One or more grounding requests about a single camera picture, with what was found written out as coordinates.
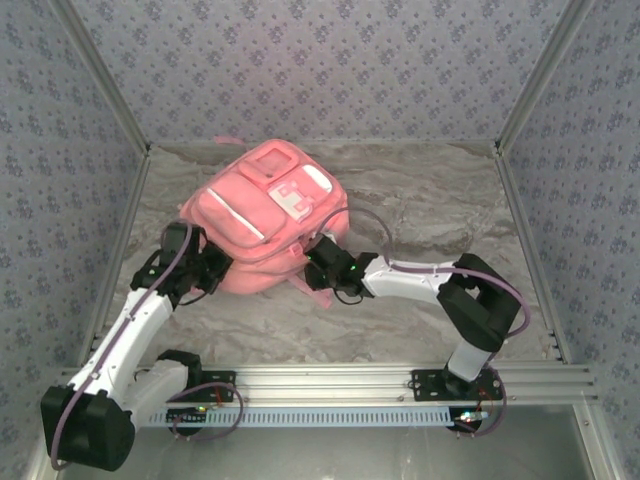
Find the metal frame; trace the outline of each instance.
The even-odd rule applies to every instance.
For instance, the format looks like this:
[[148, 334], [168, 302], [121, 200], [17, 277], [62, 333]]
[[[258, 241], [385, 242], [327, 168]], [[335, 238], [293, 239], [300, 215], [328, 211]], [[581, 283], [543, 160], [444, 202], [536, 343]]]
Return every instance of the metal frame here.
[[[204, 368], [235, 370], [237, 387], [249, 408], [316, 407], [331, 412], [344, 408], [409, 407], [408, 410], [415, 412], [421, 407], [426, 411], [437, 406], [463, 405], [457, 402], [414, 402], [411, 389], [407, 385], [411, 379], [411, 371], [441, 366], [319, 364], [216, 365]], [[624, 478], [619, 463], [615, 461], [611, 439], [598, 406], [593, 374], [588, 366], [549, 361], [495, 362], [494, 366], [504, 382], [511, 406], [573, 405], [594, 477], [597, 480]], [[72, 369], [60, 370], [52, 381], [67, 382], [75, 373], [76, 370]], [[190, 404], [169, 404], [170, 407], [187, 405]], [[56, 472], [50, 467], [42, 437], [35, 445], [27, 478], [56, 478]]]
[[136, 218], [136, 212], [138, 210], [138, 203], [142, 197], [142, 190], [144, 189], [145, 180], [147, 178], [147, 172], [149, 171], [149, 154], [145, 152], [136, 171], [136, 176], [133, 180], [131, 191], [129, 192], [129, 198], [127, 199], [127, 205], [125, 206], [124, 215], [120, 223], [120, 228], [116, 235], [116, 240], [109, 256], [109, 262], [107, 263], [107, 272], [105, 278], [100, 285], [98, 291], [98, 297], [96, 298], [95, 305], [89, 318], [89, 325], [87, 327], [87, 333], [85, 334], [80, 348], [80, 354], [78, 355], [77, 365], [83, 365], [91, 354], [94, 341], [97, 338], [99, 332], [104, 328], [104, 323], [109, 313], [109, 306], [113, 300], [113, 294], [116, 291], [116, 284], [118, 283], [118, 276], [120, 275], [120, 268], [122, 267], [122, 261], [124, 260], [124, 252], [129, 242], [129, 235], [131, 235], [131, 229], [133, 228], [133, 221]]
[[544, 268], [542, 261], [538, 255], [538, 249], [535, 246], [533, 239], [533, 233], [527, 220], [527, 213], [518, 194], [518, 188], [516, 185], [515, 177], [511, 171], [509, 162], [505, 161], [503, 155], [498, 152], [496, 154], [496, 167], [498, 168], [498, 174], [500, 180], [502, 180], [502, 186], [504, 188], [505, 195], [507, 197], [507, 203], [511, 210], [511, 216], [516, 224], [516, 231], [520, 238], [520, 244], [522, 245], [522, 251], [524, 258], [529, 268], [531, 275], [531, 282], [533, 288], [538, 297], [538, 304], [542, 311], [542, 317], [547, 324], [547, 328], [553, 331], [553, 335], [558, 344], [558, 350], [563, 362], [571, 363], [571, 352], [569, 351], [569, 344], [562, 330], [560, 324], [560, 318], [551, 296], [551, 289], [547, 282], [547, 277], [544, 274]]
[[142, 129], [98, 53], [98, 48], [82, 22], [82, 18], [70, 0], [49, 0], [49, 4], [66, 30], [69, 40], [80, 54], [96, 86], [111, 107], [129, 142], [142, 155], [147, 150], [147, 141]]
[[512, 147], [594, 3], [595, 0], [567, 3], [500, 132], [497, 142], [500, 153], [505, 154]]

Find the marble floor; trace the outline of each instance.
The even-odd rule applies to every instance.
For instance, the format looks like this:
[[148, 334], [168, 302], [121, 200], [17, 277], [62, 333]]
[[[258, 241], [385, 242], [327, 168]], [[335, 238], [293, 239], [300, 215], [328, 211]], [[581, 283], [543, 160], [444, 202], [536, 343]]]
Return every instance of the marble floor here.
[[[529, 271], [488, 148], [447, 144], [315, 144], [300, 146], [334, 174], [353, 206], [378, 213], [395, 235], [395, 257], [442, 262], [463, 252], [481, 256], [518, 288], [533, 310], [530, 328], [498, 358], [553, 358]], [[179, 205], [242, 153], [237, 146], [151, 150], [151, 166], [109, 312], [122, 308], [133, 273], [157, 248]], [[380, 251], [381, 228], [352, 214], [347, 247]], [[396, 298], [338, 302], [328, 310], [289, 284], [260, 294], [216, 293], [178, 308], [143, 361], [167, 348], [200, 354], [204, 363], [446, 361], [460, 339], [438, 306]]]

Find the patterned wallpaper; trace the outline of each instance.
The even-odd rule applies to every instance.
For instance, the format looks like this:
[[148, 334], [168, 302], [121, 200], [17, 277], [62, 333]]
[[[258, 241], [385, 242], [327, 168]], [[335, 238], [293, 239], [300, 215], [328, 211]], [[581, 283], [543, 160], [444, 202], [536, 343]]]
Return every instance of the patterned wallpaper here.
[[152, 142], [487, 139], [566, 0], [76, 0]]
[[46, 0], [0, 2], [0, 478], [77, 361], [138, 164]]
[[576, 361], [640, 478], [640, 4], [598, 0], [510, 153]]

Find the pink backpack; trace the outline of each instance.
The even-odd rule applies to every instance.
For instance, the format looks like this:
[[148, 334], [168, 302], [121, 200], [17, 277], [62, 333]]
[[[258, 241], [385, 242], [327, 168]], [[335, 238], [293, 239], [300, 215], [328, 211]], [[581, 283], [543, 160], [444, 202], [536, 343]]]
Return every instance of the pink backpack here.
[[[304, 249], [322, 221], [347, 205], [338, 181], [295, 145], [268, 140], [214, 175], [187, 200], [180, 216], [202, 226], [234, 259], [219, 288], [249, 294], [297, 277]], [[327, 224], [336, 240], [349, 229], [347, 212]]]

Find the metal bracket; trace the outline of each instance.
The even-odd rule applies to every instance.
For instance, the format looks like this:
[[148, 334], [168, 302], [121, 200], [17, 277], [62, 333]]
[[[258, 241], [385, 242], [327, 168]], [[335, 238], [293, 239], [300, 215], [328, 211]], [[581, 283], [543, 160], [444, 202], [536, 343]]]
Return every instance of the metal bracket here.
[[551, 343], [551, 351], [553, 352], [555, 360], [558, 362], [564, 362], [565, 359], [562, 356], [562, 348], [560, 348], [558, 337], [556, 337], [556, 332], [553, 330], [549, 330], [549, 341]]
[[502, 400], [500, 380], [491, 370], [480, 372], [464, 398], [447, 389], [442, 370], [413, 370], [408, 387], [413, 391], [416, 402], [450, 402], [456, 400], [479, 402], [482, 400]]
[[[236, 372], [233, 370], [203, 370], [200, 385], [211, 382], [230, 383], [235, 387]], [[217, 390], [218, 392], [216, 393], [213, 389], [203, 389], [198, 392], [193, 392], [190, 395], [185, 395], [178, 400], [172, 400], [171, 403], [211, 403], [217, 401], [222, 403], [233, 402], [233, 392], [223, 388], [219, 388]]]
[[[204, 385], [205, 383], [210, 383], [210, 382], [230, 383], [231, 385], [235, 386], [236, 372], [232, 370], [203, 371], [202, 381], [200, 385]], [[193, 392], [190, 395], [186, 395], [178, 400], [173, 400], [171, 403], [210, 404], [212, 402], [231, 403], [233, 402], [233, 392], [223, 388], [216, 388], [212, 390], [203, 389], [198, 392]], [[167, 412], [164, 415], [164, 421], [168, 425], [171, 425], [173, 421], [179, 416], [182, 416], [181, 423], [197, 425], [197, 424], [203, 424], [207, 422], [207, 410], [206, 409], [201, 410], [199, 407], [169, 408], [167, 409]], [[178, 428], [177, 432], [185, 436], [190, 436], [190, 435], [194, 435], [200, 430], [201, 428], [188, 428], [183, 426]]]

